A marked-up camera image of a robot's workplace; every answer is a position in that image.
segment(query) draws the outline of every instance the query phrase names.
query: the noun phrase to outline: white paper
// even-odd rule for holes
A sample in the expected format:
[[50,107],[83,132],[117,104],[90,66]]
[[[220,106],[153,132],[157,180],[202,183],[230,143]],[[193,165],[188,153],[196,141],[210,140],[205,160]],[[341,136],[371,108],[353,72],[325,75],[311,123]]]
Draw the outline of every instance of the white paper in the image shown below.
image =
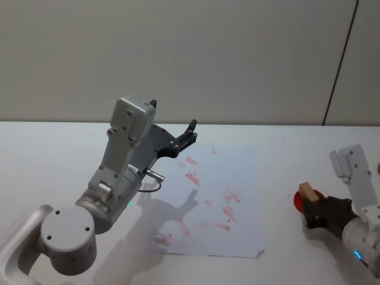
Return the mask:
[[155,248],[247,258],[264,251],[252,148],[194,144],[160,166],[157,199],[166,203],[151,221]]

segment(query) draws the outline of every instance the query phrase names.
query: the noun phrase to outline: blue led light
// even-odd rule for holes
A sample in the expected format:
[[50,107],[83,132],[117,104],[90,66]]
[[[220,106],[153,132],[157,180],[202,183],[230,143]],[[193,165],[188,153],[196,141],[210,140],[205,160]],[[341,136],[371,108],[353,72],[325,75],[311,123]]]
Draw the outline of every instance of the blue led light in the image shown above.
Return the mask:
[[358,259],[362,259],[362,256],[357,251],[354,251],[354,254],[357,256]]

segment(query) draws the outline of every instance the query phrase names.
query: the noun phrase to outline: table surface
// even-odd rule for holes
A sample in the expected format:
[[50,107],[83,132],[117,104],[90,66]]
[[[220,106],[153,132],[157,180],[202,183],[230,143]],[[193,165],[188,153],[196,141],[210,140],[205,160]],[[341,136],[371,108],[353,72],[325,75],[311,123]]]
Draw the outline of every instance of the table surface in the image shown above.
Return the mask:
[[[162,126],[173,135],[186,127]],[[108,127],[106,123],[0,123],[3,237],[38,206],[60,208],[78,199],[102,159]],[[266,241],[258,259],[144,253],[140,237],[145,209],[132,203],[110,231],[97,237],[98,256],[87,272],[60,275],[41,256],[30,275],[51,285],[380,284],[331,234],[306,229],[293,206],[293,195],[304,181],[326,195],[349,198],[348,189],[334,174],[329,153],[359,143],[370,168],[376,170],[380,128],[199,125],[197,133],[200,144],[255,149]],[[377,171],[372,182],[379,195]]]

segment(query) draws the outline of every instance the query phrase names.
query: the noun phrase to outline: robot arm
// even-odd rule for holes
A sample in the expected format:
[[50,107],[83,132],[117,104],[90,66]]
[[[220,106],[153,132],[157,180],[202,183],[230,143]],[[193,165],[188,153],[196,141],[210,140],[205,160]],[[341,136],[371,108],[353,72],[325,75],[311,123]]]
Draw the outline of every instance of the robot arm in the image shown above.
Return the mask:
[[116,102],[103,160],[80,199],[72,207],[37,209],[0,246],[0,285],[38,285],[28,274],[42,253],[54,269],[76,275],[96,258],[96,235],[108,231],[161,157],[177,157],[197,139],[196,120],[178,138],[153,123],[156,101],[134,96]]
[[[343,241],[368,270],[380,274],[380,205],[361,145],[330,153],[335,174],[349,187],[350,199],[322,198],[317,205],[303,200],[308,228],[324,227]],[[358,215],[352,211],[354,204]]]

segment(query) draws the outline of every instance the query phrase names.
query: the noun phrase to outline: wall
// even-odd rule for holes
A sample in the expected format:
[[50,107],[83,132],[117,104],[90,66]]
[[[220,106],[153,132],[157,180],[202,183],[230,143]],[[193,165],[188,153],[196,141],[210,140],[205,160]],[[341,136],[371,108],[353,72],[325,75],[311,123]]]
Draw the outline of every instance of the wall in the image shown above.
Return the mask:
[[328,125],[380,125],[380,2],[360,0]]
[[322,123],[354,0],[3,0],[0,120]]

